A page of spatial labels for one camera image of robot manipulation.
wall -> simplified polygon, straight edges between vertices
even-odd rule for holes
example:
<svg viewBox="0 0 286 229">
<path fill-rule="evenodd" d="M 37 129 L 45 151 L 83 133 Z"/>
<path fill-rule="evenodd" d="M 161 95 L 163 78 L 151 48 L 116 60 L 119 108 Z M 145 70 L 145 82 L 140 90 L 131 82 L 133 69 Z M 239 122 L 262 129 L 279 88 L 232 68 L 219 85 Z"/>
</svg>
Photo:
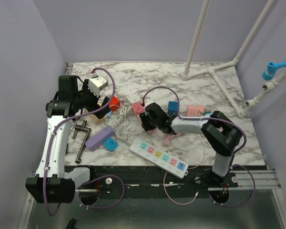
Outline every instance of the wall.
<svg viewBox="0 0 286 229">
<path fill-rule="evenodd" d="M 193 61 L 230 61 L 267 0 L 210 1 Z M 67 62 L 185 62 L 203 0 L 34 0 Z"/>
<path fill-rule="evenodd" d="M 17 228 L 65 64 L 31 0 L 0 0 L 0 228 Z"/>
<path fill-rule="evenodd" d="M 236 70 L 246 99 L 261 92 L 268 62 L 286 59 L 286 0 L 278 1 Z M 286 200 L 286 79 L 255 109 L 252 119 L 266 163 L 275 168 Z"/>
</svg>

blue pipe fitting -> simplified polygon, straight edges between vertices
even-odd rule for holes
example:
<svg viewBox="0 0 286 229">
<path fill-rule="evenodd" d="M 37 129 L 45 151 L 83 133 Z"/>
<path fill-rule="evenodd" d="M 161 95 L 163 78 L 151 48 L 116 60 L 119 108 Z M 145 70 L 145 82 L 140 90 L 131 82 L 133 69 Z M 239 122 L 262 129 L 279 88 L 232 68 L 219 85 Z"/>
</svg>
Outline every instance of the blue pipe fitting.
<svg viewBox="0 0 286 229">
<path fill-rule="evenodd" d="M 262 77 L 264 80 L 272 80 L 277 70 L 280 68 L 286 68 L 286 60 L 281 63 L 273 63 L 269 62 L 267 66 L 267 70 L 263 72 Z"/>
</svg>

power strip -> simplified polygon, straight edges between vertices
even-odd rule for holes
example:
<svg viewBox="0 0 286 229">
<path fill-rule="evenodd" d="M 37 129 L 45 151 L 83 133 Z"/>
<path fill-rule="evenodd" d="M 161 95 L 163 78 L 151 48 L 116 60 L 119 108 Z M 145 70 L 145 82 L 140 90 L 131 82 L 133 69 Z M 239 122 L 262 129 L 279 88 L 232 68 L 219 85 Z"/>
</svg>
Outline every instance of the power strip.
<svg viewBox="0 0 286 229">
<path fill-rule="evenodd" d="M 187 174 L 187 163 L 137 137 L 129 150 L 180 179 Z"/>
</svg>

red block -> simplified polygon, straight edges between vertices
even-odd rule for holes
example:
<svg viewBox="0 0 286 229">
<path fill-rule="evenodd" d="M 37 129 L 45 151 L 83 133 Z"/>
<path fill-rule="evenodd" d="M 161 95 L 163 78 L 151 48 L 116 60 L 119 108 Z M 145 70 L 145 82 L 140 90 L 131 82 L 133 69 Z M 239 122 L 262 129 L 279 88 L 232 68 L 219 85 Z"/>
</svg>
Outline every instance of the red block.
<svg viewBox="0 0 286 229">
<path fill-rule="evenodd" d="M 113 97 L 112 101 L 109 103 L 109 108 L 112 111 L 116 111 L 121 107 L 120 100 L 117 97 Z"/>
</svg>

white pipe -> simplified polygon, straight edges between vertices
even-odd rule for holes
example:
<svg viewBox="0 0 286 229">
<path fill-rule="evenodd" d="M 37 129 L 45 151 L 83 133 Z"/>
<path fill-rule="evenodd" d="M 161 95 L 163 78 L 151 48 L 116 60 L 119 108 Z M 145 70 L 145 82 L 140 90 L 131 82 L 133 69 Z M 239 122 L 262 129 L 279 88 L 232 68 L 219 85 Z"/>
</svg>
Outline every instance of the white pipe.
<svg viewBox="0 0 286 229">
<path fill-rule="evenodd" d="M 271 91 L 276 89 L 285 78 L 286 78 L 286 70 L 281 74 L 279 74 L 279 76 L 277 76 L 272 81 L 264 84 L 263 91 L 258 96 L 254 97 L 253 99 L 247 100 L 245 102 L 245 108 L 241 110 L 240 117 L 243 118 L 246 114 L 248 114 L 249 111 L 254 106 L 259 104 L 262 101 L 262 99 L 264 99 Z"/>
<path fill-rule="evenodd" d="M 209 2 L 210 2 L 210 0 L 204 0 L 204 2 L 202 4 L 202 8 L 201 8 L 199 19 L 198 19 L 197 26 L 196 26 L 196 29 L 195 29 L 192 45 L 191 45 L 191 48 L 190 48 L 190 53 L 189 53 L 189 56 L 188 56 L 187 61 L 186 61 L 186 66 L 185 66 L 185 70 L 184 70 L 184 73 L 183 73 L 184 75 L 187 75 L 188 72 L 189 72 L 189 68 L 190 68 L 191 61 L 192 61 L 192 58 L 193 58 L 193 55 L 194 55 L 195 47 L 197 45 L 197 41 L 198 41 L 198 38 L 199 38 L 199 33 L 200 33 L 200 30 L 201 30 L 202 24 L 204 22 L 204 17 L 205 17 L 206 11 L 207 11 L 208 6 L 209 6 Z"/>
<path fill-rule="evenodd" d="M 256 20 L 254 26 L 252 27 L 251 31 L 249 32 L 246 40 L 244 41 L 242 47 L 239 49 L 238 53 L 235 56 L 235 60 L 239 61 L 239 57 L 243 54 L 245 48 L 247 47 L 247 45 L 249 44 L 251 38 L 253 37 L 254 33 L 256 32 L 257 28 L 259 27 L 259 25 L 262 23 L 264 17 L 266 16 L 267 12 L 269 11 L 270 7 L 272 6 L 273 2 L 275 0 L 268 0 L 267 4 L 265 5 L 263 11 L 261 12 L 261 14 L 259 15 L 258 19 Z"/>
<path fill-rule="evenodd" d="M 219 80 L 219 78 L 217 77 L 217 75 L 215 74 L 213 69 L 209 70 L 210 75 L 213 77 L 213 79 L 215 80 L 215 82 L 217 83 L 218 87 L 222 90 L 222 92 L 224 93 L 224 95 L 227 97 L 227 99 L 229 100 L 230 104 L 232 105 L 232 107 L 235 109 L 236 113 L 238 115 L 240 115 L 240 109 L 237 105 L 237 103 L 234 101 L 234 99 L 232 98 L 232 96 L 229 94 L 229 92 L 227 91 L 227 89 L 225 88 L 225 86 L 221 83 L 221 81 Z"/>
<path fill-rule="evenodd" d="M 234 60 L 233 61 L 229 61 L 227 63 L 222 63 L 222 64 L 219 64 L 219 65 L 216 65 L 216 66 L 213 66 L 213 67 L 208 67 L 208 68 L 205 68 L 203 70 L 200 70 L 200 71 L 197 71 L 197 72 L 194 72 L 193 74 L 191 74 L 190 76 L 189 75 L 182 75 L 181 78 L 183 80 L 188 80 L 192 77 L 195 77 L 195 76 L 198 76 L 198 75 L 201 75 L 201 74 L 206 74 L 209 72 L 210 69 L 213 69 L 214 71 L 216 70 L 219 70 L 219 69 L 223 69 L 223 68 L 226 68 L 226 67 L 232 67 L 232 66 L 235 66 L 237 62 L 235 62 Z"/>
</svg>

